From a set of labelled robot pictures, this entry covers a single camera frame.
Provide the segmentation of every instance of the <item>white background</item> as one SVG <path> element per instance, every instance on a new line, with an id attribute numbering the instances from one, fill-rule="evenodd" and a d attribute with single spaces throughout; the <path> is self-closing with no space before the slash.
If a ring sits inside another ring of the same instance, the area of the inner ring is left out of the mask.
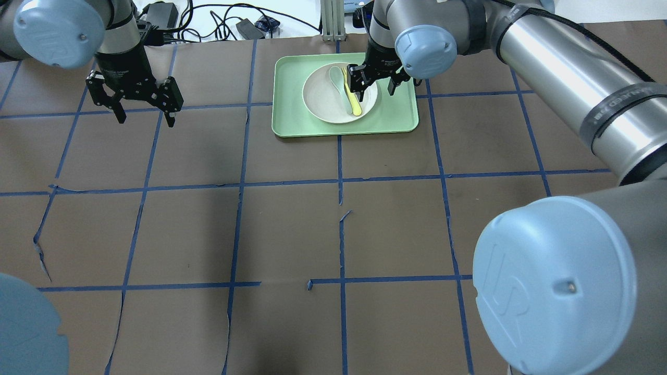
<path id="1" fill-rule="evenodd" d="M 142 9 L 155 0 L 134 0 L 138 8 Z M 181 12 L 187 7 L 186 0 L 171 0 Z M 201 4 L 233 4 L 234 1 L 221 0 L 194 0 L 195 5 Z M 319 24 L 319 0 L 247 0 L 246 3 L 287 13 L 303 19 L 314 26 Z M 202 35 L 213 31 L 215 24 L 209 10 L 224 14 L 226 7 L 208 7 L 195 10 L 190 27 L 198 30 Z M 556 0 L 556 13 L 578 23 L 596 23 L 611 21 L 634 21 L 642 19 L 667 19 L 667 0 Z M 229 15 L 248 18 L 251 22 L 257 21 L 261 14 L 253 9 L 233 8 Z M 272 15 L 281 22 L 281 31 L 276 37 L 303 37 L 317 35 L 318 32 L 287 17 Z M 351 16 L 346 16 L 347 33 L 363 33 L 364 30 L 352 27 Z"/>

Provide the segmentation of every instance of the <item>yellow spoon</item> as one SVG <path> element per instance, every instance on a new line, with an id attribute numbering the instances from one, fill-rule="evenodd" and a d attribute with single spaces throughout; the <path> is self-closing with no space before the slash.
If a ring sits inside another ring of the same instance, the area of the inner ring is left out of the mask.
<path id="1" fill-rule="evenodd" d="M 348 86 L 348 69 L 347 67 L 341 68 L 343 71 L 343 77 L 345 78 L 345 92 L 348 95 L 348 99 L 350 100 L 350 104 L 352 105 L 352 114 L 355 116 L 361 116 L 362 115 L 362 106 L 359 104 L 359 100 L 357 99 L 357 96 L 354 95 L 350 91 L 350 87 Z"/>

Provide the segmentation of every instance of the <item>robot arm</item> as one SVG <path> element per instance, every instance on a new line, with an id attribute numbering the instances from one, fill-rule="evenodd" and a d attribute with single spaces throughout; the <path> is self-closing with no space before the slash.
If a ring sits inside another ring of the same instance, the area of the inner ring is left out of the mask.
<path id="1" fill-rule="evenodd" d="M 391 93 L 491 49 L 620 178 L 506 212 L 482 232 L 477 307 L 512 373 L 665 374 L 667 88 L 550 19 L 551 2 L 374 3 L 365 61 L 348 66 L 361 98 L 375 80 L 389 77 Z"/>
<path id="2" fill-rule="evenodd" d="M 153 76 L 134 13 L 131 0 L 6 0 L 0 5 L 0 58 L 32 56 L 69 69 L 94 56 L 99 71 L 86 85 L 96 105 L 123 123 L 122 99 L 146 101 L 173 127 L 183 97 L 173 77 L 158 83 Z"/>

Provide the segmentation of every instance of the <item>rectangular tray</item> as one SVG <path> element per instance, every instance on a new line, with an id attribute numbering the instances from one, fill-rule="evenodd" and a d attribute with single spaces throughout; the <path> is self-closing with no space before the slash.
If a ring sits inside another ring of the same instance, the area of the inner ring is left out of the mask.
<path id="1" fill-rule="evenodd" d="M 362 118 L 345 124 L 322 121 L 303 103 L 303 85 L 317 68 L 330 63 L 364 61 L 364 53 L 287 56 L 275 63 L 273 115 L 271 128 L 279 137 L 314 137 L 320 135 L 404 133 L 419 123 L 417 99 L 412 80 L 404 82 L 394 96 L 387 92 L 388 78 L 378 81 L 378 101 Z"/>

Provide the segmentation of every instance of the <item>white plate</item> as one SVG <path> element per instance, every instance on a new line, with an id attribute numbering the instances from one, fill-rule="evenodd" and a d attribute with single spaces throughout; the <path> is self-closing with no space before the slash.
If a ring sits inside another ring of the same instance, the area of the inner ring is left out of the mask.
<path id="1" fill-rule="evenodd" d="M 378 100 L 378 83 L 375 82 L 366 89 L 364 101 L 360 102 L 362 114 L 359 116 L 350 115 L 345 111 L 343 98 L 329 77 L 329 69 L 333 66 L 346 69 L 348 64 L 328 64 L 311 73 L 303 85 L 305 107 L 313 116 L 329 123 L 348 123 L 362 118 L 373 109 Z"/>

